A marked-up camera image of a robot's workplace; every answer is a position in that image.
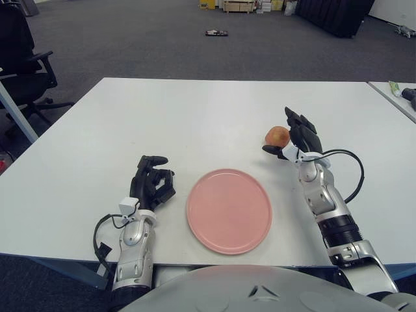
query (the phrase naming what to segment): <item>office chair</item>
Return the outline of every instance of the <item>office chair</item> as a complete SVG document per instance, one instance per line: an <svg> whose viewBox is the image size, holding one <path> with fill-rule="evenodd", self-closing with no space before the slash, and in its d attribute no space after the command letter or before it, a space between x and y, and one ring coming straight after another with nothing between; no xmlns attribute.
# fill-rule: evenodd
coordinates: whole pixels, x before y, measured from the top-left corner
<svg viewBox="0 0 416 312"><path fill-rule="evenodd" d="M74 103L52 104L53 100L49 98L35 103L47 89L56 87L58 83L48 60L52 51L33 54L33 48L34 42L25 16L15 6L0 4L0 68L3 69L0 76L6 76L0 82L16 105L26 105L21 109L26 119L36 114L46 124L52 125L41 111L72 106ZM42 69L39 60L46 72L38 72ZM16 125L6 131L6 135L11 135L15 129Z"/></svg>

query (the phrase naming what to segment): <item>box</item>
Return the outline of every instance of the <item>box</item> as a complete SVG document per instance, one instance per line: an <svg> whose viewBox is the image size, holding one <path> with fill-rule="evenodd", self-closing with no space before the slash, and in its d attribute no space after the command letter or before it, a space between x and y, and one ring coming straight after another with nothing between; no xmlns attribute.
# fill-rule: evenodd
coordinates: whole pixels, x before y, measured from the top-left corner
<svg viewBox="0 0 416 312"><path fill-rule="evenodd" d="M272 0L272 11L281 11L283 9L283 0Z"/></svg>
<svg viewBox="0 0 416 312"><path fill-rule="evenodd" d="M251 3L240 3L241 12L251 12L253 10L253 5Z"/></svg>
<svg viewBox="0 0 416 312"><path fill-rule="evenodd" d="M240 12L240 3L226 1L223 10L226 12Z"/></svg>
<svg viewBox="0 0 416 312"><path fill-rule="evenodd" d="M200 8L208 8L210 10L215 9L215 0L200 0Z"/></svg>

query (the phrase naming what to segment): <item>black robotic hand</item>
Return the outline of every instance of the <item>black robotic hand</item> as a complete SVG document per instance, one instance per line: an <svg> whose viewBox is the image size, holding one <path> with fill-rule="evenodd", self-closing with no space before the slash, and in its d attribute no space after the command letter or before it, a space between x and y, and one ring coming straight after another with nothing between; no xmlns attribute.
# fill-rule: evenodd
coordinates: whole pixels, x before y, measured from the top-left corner
<svg viewBox="0 0 416 312"><path fill-rule="evenodd" d="M153 211L156 206L167 202L175 190L173 186L173 176L171 170L154 169L154 166L166 164L168 159L161 156L143 155L137 166L137 172L131 180L130 197L138 198L139 209ZM159 183L164 180L164 184L157 188Z"/></svg>
<svg viewBox="0 0 416 312"><path fill-rule="evenodd" d="M285 107L285 113L287 124L291 127L289 134L292 143L305 153L309 151L322 153L322 146L315 126L304 115L299 116L288 107ZM263 150L277 155L280 159L286 159L281 152L281 148L277 146L265 145Z"/></svg>

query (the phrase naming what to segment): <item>white table in background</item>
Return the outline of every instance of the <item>white table in background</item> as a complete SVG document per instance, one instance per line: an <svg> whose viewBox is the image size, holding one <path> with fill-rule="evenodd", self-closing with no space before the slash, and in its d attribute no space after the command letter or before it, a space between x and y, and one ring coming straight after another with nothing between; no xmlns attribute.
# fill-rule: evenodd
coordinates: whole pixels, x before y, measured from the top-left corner
<svg viewBox="0 0 416 312"><path fill-rule="evenodd" d="M410 101L403 97L395 97L393 93L391 93L389 83L369 82L369 84L416 124L416 110L410 105ZM398 86L400 87L400 91L403 91L405 88L415 89L416 83L399 83Z"/></svg>
<svg viewBox="0 0 416 312"><path fill-rule="evenodd" d="M384 263L416 263L413 229L415 125L367 83L181 81L104 78L0 177L0 252L96 261L97 221L119 213L140 157L169 158L176 195L156 211L156 264L331 265L297 171L262 151L267 131L286 125L284 107L315 125L323 148L346 148L365 166L349 208ZM332 158L335 186L349 195L359 168ZM236 168L268 193L273 222L254 250L235 256L205 248L185 204L205 173ZM111 222L97 239L119 257Z"/></svg>

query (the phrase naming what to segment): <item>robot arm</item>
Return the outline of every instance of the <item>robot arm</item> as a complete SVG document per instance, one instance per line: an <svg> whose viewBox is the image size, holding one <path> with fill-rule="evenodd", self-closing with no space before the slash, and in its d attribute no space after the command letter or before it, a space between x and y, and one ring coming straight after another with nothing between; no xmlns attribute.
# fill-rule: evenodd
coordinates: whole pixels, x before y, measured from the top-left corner
<svg viewBox="0 0 416 312"><path fill-rule="evenodd" d="M165 157L142 156L131 181L130 197L119 204L124 226L119 240L122 252L112 286L111 311L118 311L151 289L153 228L157 223L153 210L175 194L173 171L153 166L167 162Z"/></svg>
<svg viewBox="0 0 416 312"><path fill-rule="evenodd" d="M397 286L386 271L368 240L363 240L358 225L348 210L348 203L358 193L343 200L334 187L329 171L330 162L323 153L315 126L304 116L285 109L291 127L291 141L284 147L265 146L263 149L294 163L299 170L299 182L327 248L328 256L339 267L338 278L344 286L365 296L374 293L397 293Z"/></svg>

